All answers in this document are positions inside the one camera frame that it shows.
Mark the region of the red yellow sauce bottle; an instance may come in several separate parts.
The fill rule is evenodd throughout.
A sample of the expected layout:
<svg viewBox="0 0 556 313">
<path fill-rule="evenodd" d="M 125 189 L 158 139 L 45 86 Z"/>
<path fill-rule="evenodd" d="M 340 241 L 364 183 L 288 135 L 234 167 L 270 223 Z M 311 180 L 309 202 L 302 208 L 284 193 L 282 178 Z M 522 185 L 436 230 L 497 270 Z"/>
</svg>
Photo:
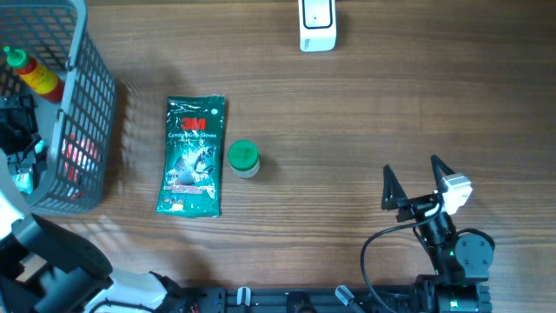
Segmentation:
<svg viewBox="0 0 556 313">
<path fill-rule="evenodd" d="M 40 97 L 52 103 L 60 103 L 63 100 L 64 81 L 55 71 L 24 50 L 5 46 L 3 52 L 7 56 L 8 65 Z"/>
</svg>

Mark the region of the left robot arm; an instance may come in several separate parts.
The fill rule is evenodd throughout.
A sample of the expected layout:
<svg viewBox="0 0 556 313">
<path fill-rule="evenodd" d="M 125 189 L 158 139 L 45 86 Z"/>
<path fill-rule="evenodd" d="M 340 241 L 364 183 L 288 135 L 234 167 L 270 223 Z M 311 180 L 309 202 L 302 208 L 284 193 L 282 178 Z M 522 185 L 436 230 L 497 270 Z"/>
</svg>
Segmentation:
<svg viewBox="0 0 556 313">
<path fill-rule="evenodd" d="M 6 312 L 184 312 L 167 277 L 112 267 L 90 241 L 33 214 L 9 153 L 40 142 L 30 97 L 1 100 L 1 307 Z"/>
</svg>

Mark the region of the red tissue packet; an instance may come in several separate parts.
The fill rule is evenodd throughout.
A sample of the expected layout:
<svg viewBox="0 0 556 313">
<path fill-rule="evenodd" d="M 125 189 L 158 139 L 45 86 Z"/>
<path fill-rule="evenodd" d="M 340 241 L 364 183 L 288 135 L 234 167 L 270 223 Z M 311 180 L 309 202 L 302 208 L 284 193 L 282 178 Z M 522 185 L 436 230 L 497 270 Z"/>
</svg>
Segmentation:
<svg viewBox="0 0 556 313">
<path fill-rule="evenodd" d="M 62 177 L 69 182 L 65 194 L 71 201 L 93 196 L 99 191 L 99 170 L 102 156 L 96 143 L 71 133 L 63 139 Z"/>
</svg>

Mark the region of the green 3M gloves packet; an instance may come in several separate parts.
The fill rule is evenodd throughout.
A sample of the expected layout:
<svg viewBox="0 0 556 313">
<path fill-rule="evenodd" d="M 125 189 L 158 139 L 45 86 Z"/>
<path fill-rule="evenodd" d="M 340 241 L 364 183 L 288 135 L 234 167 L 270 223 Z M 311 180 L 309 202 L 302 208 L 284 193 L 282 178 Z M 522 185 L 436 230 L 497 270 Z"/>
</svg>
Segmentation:
<svg viewBox="0 0 556 313">
<path fill-rule="evenodd" d="M 185 217 L 221 214 L 225 123 L 224 96 L 168 98 L 157 213 Z"/>
</svg>

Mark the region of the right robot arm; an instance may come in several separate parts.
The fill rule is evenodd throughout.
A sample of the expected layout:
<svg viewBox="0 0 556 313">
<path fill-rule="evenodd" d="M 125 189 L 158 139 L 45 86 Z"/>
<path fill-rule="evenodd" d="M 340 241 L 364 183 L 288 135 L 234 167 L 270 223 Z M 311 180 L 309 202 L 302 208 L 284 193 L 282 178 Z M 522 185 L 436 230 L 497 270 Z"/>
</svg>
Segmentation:
<svg viewBox="0 0 556 313">
<path fill-rule="evenodd" d="M 432 275 L 419 275 L 402 291 L 389 291 L 387 305 L 397 312 L 490 312 L 489 268 L 495 243 L 487 233 L 457 230 L 452 216 L 473 191 L 471 181 L 431 156 L 436 189 L 410 198 L 392 168 L 383 168 L 381 207 L 395 210 L 399 223 L 412 222 L 412 230 L 427 253 Z"/>
</svg>

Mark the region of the green lid jar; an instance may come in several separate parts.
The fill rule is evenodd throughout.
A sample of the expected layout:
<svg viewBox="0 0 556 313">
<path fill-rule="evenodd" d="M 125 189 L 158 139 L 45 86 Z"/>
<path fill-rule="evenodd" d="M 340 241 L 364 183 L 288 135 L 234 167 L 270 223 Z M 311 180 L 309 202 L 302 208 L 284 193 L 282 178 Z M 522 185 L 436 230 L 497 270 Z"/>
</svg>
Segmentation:
<svg viewBox="0 0 556 313">
<path fill-rule="evenodd" d="M 231 144 L 227 155 L 232 171 L 240 178 L 253 177 L 260 169 L 260 155 L 256 145 L 249 140 Z"/>
</svg>

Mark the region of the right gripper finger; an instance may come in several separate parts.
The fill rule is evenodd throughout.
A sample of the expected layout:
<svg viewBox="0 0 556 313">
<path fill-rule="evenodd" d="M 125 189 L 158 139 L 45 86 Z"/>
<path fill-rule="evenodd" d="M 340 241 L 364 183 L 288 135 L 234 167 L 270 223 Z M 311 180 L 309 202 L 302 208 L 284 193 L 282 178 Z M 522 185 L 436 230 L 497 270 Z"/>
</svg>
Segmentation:
<svg viewBox="0 0 556 313">
<path fill-rule="evenodd" d="M 407 205 L 407 195 L 389 165 L 383 167 L 383 192 L 381 208 L 397 210 Z"/>
<path fill-rule="evenodd" d="M 436 183 L 436 189 L 438 191 L 446 191 L 447 186 L 442 182 L 444 176 L 450 176 L 454 174 L 454 171 L 449 168 L 437 155 L 431 156 L 432 170 L 434 174 L 434 180 Z"/>
</svg>

